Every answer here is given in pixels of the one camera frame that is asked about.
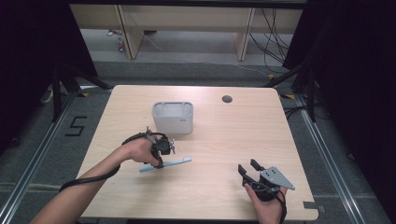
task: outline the white box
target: white box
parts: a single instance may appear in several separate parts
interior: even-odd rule
[[[152,107],[157,132],[191,133],[193,106],[190,102],[159,102]]]

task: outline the gray floor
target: gray floor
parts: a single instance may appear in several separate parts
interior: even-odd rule
[[[287,71],[280,67],[280,62],[264,56],[251,40],[247,46],[246,59],[238,62],[232,34],[161,31],[147,33],[137,58],[130,61],[120,52],[117,35],[107,36],[108,31],[100,30],[81,32],[99,77],[112,85],[190,84],[258,87],[269,82],[270,75],[278,77]],[[265,36],[260,34],[253,36],[266,45]],[[291,36],[284,35],[282,39],[289,43]],[[277,45],[271,44],[268,49],[277,52]],[[80,83],[91,85],[84,80],[80,80]],[[291,83],[292,80],[285,81],[276,89],[281,94],[289,94]],[[76,177],[109,95],[110,93],[105,91],[91,91],[86,97],[74,99],[11,223],[27,223],[56,194],[57,188],[62,183]],[[287,98],[281,99],[281,103],[285,108],[297,106],[296,100]],[[347,148],[342,136],[327,117],[325,109],[317,107],[315,112],[318,128],[366,223],[390,223],[359,167],[346,156]],[[21,145],[10,146],[0,158],[1,203],[7,200],[13,186],[19,181],[29,160],[40,146],[50,127],[51,114],[51,104],[38,107],[30,122],[19,134]],[[66,136],[68,133],[76,131],[69,128],[76,116],[87,117],[76,122],[77,125],[85,126],[84,131],[79,137],[68,137]],[[290,116],[288,121],[319,208],[319,218],[309,223],[351,223],[332,178],[318,153],[317,145],[306,127],[303,115],[297,112]],[[95,223],[96,218],[83,218],[82,221]],[[126,219],[99,220],[99,223],[126,222]],[[134,220],[132,223],[181,222]]]

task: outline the black curtain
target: black curtain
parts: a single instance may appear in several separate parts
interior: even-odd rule
[[[97,75],[66,2],[5,0],[0,4],[0,22],[1,155],[39,105],[59,63]]]
[[[330,46],[315,77],[348,149],[396,223],[396,7],[388,0],[353,0],[346,9],[332,40],[323,42]],[[322,21],[321,13],[302,18],[292,43],[296,51],[286,66],[301,62],[309,48],[307,26],[317,18]]]
[[[293,69],[304,61],[335,5],[333,0],[307,0],[306,4],[283,63],[288,69]]]

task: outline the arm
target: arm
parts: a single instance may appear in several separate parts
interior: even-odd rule
[[[148,139],[135,139],[116,148],[80,178],[107,174],[128,160],[158,165],[159,162],[151,155],[150,151],[151,143]],[[102,180],[63,190],[41,209],[31,223],[76,223],[105,182],[105,180]]]
[[[254,210],[256,212],[256,217],[260,224],[279,224],[282,216],[282,207],[278,200],[271,200],[269,202],[262,202],[256,195],[256,192],[251,188],[249,184],[245,185],[247,190],[247,195],[253,202]],[[288,189],[285,187],[280,187],[280,191],[286,196]],[[285,198],[279,192],[277,197],[285,202]]]

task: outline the human hand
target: human hand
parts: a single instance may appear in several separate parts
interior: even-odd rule
[[[151,154],[152,143],[145,137],[137,138],[119,147],[126,152],[126,160],[148,162],[153,166],[160,164]]]
[[[278,224],[282,217],[282,205],[277,199],[273,199],[269,202],[262,202],[256,195],[256,192],[251,188],[249,184],[245,184],[245,189],[247,195],[253,203],[254,210],[256,212],[256,217],[261,224]],[[280,191],[286,196],[288,191],[285,187],[280,187]],[[285,198],[279,192],[277,197],[285,202]]]

